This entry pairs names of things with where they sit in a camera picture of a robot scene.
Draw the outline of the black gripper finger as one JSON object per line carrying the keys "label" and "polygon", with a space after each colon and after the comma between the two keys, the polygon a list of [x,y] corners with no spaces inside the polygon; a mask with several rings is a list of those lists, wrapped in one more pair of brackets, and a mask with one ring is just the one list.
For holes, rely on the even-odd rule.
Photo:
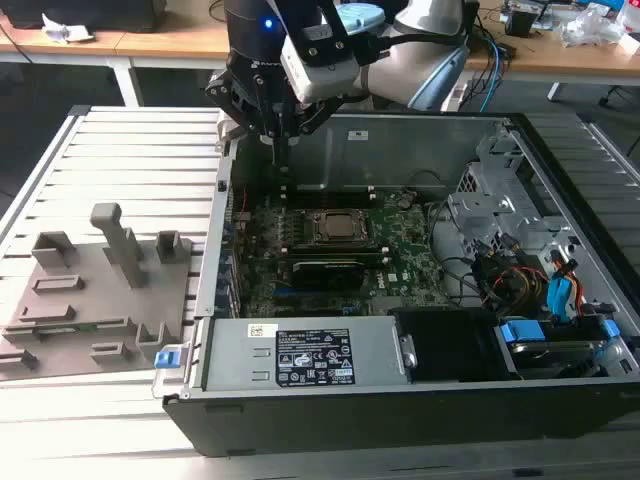
{"label": "black gripper finger", "polygon": [[282,187],[282,72],[219,71],[214,72],[205,88],[214,105],[223,110],[254,142],[270,148],[270,165],[262,152],[261,165],[253,160],[260,173],[264,192],[277,193]]}
{"label": "black gripper finger", "polygon": [[332,97],[303,107],[293,96],[282,103],[282,195],[288,196],[292,187],[289,161],[291,141],[300,135],[310,135],[329,119],[344,103],[344,96]]}

